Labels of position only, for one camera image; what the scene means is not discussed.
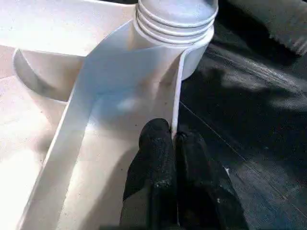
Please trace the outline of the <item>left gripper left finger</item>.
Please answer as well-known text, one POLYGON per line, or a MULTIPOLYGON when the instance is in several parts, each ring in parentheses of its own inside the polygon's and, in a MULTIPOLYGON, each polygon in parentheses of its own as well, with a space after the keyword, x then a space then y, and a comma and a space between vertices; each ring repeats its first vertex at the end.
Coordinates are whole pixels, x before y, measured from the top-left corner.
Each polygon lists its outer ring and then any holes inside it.
POLYGON ((177 225, 175 159, 168 122, 162 118, 149 121, 127 172, 121 227, 166 230, 177 225))

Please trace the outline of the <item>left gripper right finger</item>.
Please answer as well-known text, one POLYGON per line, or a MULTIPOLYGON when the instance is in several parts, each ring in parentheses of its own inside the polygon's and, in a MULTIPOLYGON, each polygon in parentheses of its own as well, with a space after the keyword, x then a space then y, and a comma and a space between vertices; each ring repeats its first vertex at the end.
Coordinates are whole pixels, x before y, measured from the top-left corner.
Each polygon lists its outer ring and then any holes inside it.
POLYGON ((178 217, 187 230, 247 230, 239 197, 226 169, 199 133, 176 137, 178 217))

